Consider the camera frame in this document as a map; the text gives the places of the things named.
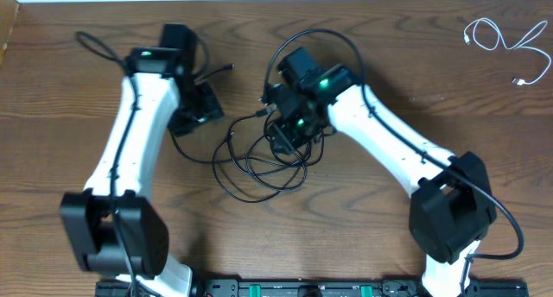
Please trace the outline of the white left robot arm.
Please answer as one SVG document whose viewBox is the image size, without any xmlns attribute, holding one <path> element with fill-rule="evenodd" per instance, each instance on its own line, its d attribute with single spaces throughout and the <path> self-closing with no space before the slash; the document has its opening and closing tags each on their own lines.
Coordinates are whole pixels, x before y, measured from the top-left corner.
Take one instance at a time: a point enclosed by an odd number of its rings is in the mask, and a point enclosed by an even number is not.
<svg viewBox="0 0 553 297">
<path fill-rule="evenodd" d="M 223 117 L 212 87 L 194 70 L 205 44 L 189 27 L 166 24 L 156 47 L 102 57 L 124 73 L 104 152 L 79 193 L 65 193 L 60 216 L 79 267 L 124 283 L 125 296 L 189 296 L 192 269 L 168 252 L 168 227 L 151 204 L 165 133 L 184 136 Z"/>
</svg>

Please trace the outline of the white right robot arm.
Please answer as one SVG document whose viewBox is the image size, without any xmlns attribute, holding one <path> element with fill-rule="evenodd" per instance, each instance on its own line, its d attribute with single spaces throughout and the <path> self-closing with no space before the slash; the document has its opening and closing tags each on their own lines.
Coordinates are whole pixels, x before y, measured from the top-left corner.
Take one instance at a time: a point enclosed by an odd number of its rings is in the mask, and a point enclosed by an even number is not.
<svg viewBox="0 0 553 297">
<path fill-rule="evenodd" d="M 302 47 L 277 65 L 284 82 L 266 88 L 281 116 L 267 133 L 272 151 L 290 155 L 331 126 L 377 160 L 410 199 L 409 229 L 426 253 L 423 287 L 432 296 L 468 291 L 469 255 L 497 218 L 486 166 L 418 134 L 388 110 L 346 66 L 324 69 Z"/>
</svg>

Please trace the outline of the clear tape strip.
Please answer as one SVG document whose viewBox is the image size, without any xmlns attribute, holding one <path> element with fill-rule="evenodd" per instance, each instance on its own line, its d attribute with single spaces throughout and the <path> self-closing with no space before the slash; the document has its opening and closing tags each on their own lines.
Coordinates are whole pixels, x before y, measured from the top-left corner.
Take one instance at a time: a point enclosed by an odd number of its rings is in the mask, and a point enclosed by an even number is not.
<svg viewBox="0 0 553 297">
<path fill-rule="evenodd" d="M 410 102 L 417 104 L 434 104 L 436 102 L 441 102 L 444 100 L 444 97 L 441 95 L 426 95 L 426 96 L 416 96 L 411 97 Z"/>
</svg>

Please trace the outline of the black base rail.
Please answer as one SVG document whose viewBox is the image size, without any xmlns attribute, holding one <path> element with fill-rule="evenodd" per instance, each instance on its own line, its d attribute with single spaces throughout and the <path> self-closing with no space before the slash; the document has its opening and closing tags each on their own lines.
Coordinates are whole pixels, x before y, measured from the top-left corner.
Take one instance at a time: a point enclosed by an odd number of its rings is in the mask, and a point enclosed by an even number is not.
<svg viewBox="0 0 553 297">
<path fill-rule="evenodd" d="M 239 281 L 209 279 L 192 286 L 192 297 L 423 297 L 429 293 L 417 280 L 381 281 Z M 529 297 L 523 281 L 472 280 L 467 297 Z"/>
</svg>

